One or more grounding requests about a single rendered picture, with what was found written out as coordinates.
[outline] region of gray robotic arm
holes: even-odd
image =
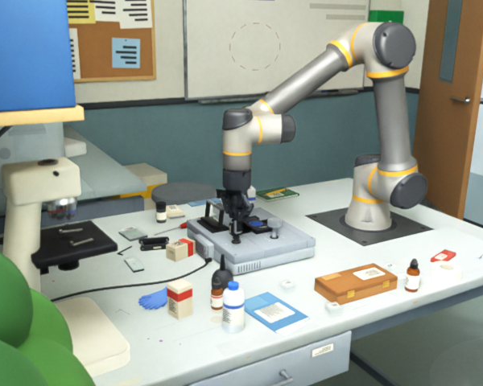
[[[381,154],[360,156],[354,169],[353,198],[347,225],[366,231],[391,226],[388,203],[414,207],[427,190],[426,179],[411,156],[404,76],[415,54],[415,39],[396,23],[364,23],[333,40],[326,51],[265,97],[244,109],[224,114],[224,187],[222,201],[233,219],[233,242],[253,205],[250,187],[252,146],[289,142],[295,122],[281,115],[338,72],[364,64],[374,83]]]

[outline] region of microscope stage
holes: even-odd
[[[260,220],[274,217],[260,207],[256,207],[250,215],[257,216]],[[232,243],[233,238],[229,231],[211,233],[198,221],[188,221],[188,237],[200,243],[196,235],[202,235],[213,243],[214,259],[220,261],[221,255],[224,254],[226,268],[233,275],[308,259],[315,255],[315,239],[286,221],[283,221],[283,226],[278,229],[279,238],[270,238],[271,232],[248,232],[240,235],[240,244]]]

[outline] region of wooden shelf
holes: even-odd
[[[43,109],[0,112],[0,126],[34,125],[37,123],[83,121],[82,106],[65,109]]]

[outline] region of door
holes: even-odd
[[[431,0],[413,155],[426,198],[463,219],[483,82],[483,0]]]

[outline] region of door handle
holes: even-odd
[[[470,102],[470,98],[468,96],[466,96],[465,99],[459,99],[459,98],[455,98],[454,96],[451,96],[451,99],[456,102],[463,102],[466,105]]]
[[[278,382],[277,384],[273,384],[272,386],[284,386],[285,384],[290,384],[293,382],[293,378],[288,375],[286,370],[281,370],[279,372],[279,375],[284,378],[281,382]]]

